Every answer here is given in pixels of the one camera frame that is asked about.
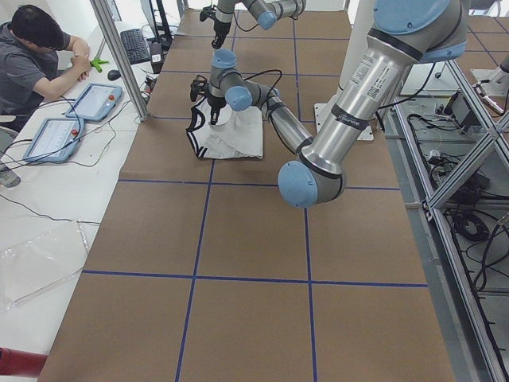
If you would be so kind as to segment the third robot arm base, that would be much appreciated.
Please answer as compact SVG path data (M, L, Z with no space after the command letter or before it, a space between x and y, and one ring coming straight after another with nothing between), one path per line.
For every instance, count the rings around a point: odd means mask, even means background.
M508 56L495 69L472 69L474 87L481 96L505 97L508 91Z

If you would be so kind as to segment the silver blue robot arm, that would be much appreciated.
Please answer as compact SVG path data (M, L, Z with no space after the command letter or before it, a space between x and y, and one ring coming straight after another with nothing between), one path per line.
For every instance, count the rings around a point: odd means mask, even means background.
M191 94L208 101L211 124L224 107L258 108L295 155L278 174L282 198L298 208L326 203L343 192L344 158L404 71L464 53L469 8L467 1L377 1L367 49L317 135L311 135L274 87L245 80L237 71L235 54L223 47L235 3L220 1L200 12L201 20L214 22L215 52L209 78L194 81Z
M235 6L242 3L249 14L256 20L257 26L264 30L271 29L275 23L283 18L297 19L305 10L305 0L284 0L284 1L232 1L219 0L216 5L204 7L200 12L200 21L208 18L214 21L215 36L212 40L212 47L221 49L230 33L231 23L234 21Z

